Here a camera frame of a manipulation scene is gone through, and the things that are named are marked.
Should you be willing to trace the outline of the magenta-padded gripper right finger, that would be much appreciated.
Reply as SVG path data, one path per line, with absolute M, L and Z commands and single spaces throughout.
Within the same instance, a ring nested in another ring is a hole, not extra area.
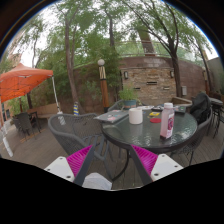
M 139 146 L 132 145 L 130 155 L 144 185 L 182 169 L 181 165 L 166 154 L 157 155 Z

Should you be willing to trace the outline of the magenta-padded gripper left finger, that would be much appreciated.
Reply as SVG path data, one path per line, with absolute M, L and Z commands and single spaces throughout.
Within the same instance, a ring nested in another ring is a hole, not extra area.
M 68 157 L 59 156 L 45 171 L 81 186 L 93 157 L 94 149 L 89 145 Z

